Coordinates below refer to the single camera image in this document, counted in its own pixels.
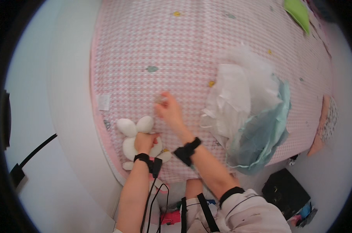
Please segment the black wrist strap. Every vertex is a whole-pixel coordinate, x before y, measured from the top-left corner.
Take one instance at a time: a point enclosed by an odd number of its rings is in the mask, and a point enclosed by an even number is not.
[[[192,165],[190,156],[194,154],[195,148],[197,148],[202,141],[199,138],[195,138],[193,142],[187,143],[184,147],[177,148],[173,153],[189,167]]]
[[[138,154],[135,156],[135,159],[133,160],[133,162],[135,162],[137,159],[141,160],[141,161],[144,161],[148,167],[149,167],[149,172],[152,173],[152,165],[153,163],[150,161],[150,158],[147,154],[145,153],[141,153],[141,154]]]

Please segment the bed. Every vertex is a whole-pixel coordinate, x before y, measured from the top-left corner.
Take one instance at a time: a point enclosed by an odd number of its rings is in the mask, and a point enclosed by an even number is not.
[[[218,54],[239,43],[270,60],[276,75],[288,80],[291,105],[289,137],[271,161],[286,160],[313,143],[323,95],[332,91],[332,58],[319,20],[310,14],[307,35],[283,9],[281,0],[104,0],[92,43],[90,83],[94,119],[105,156],[123,184],[128,161],[120,118],[137,122],[150,115],[165,149],[181,145],[153,111],[161,91],[170,91],[183,106],[187,126],[224,162],[225,151],[199,127],[201,109],[216,78]],[[108,109],[100,110],[102,96]],[[176,157],[163,164],[159,178],[173,183],[198,173]]]

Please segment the person's leg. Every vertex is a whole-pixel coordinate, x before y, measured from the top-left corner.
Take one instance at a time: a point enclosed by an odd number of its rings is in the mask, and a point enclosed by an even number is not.
[[[194,222],[197,214],[202,211],[197,195],[203,193],[202,179],[190,179],[186,181],[186,221],[188,228]]]
[[[190,179],[186,181],[185,197],[186,199],[197,198],[197,195],[203,193],[202,179]]]

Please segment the white fabric label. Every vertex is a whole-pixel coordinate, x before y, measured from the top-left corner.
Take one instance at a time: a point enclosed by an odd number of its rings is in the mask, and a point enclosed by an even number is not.
[[[108,111],[110,108],[110,97],[111,95],[99,95],[97,96],[98,109],[102,111]]]

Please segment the red fabric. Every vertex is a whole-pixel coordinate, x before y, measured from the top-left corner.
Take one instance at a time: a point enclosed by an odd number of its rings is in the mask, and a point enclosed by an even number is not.
[[[167,224],[167,223],[170,223],[169,225],[179,223],[181,221],[180,211],[175,210],[174,212],[162,214],[161,219],[163,219],[161,225]]]

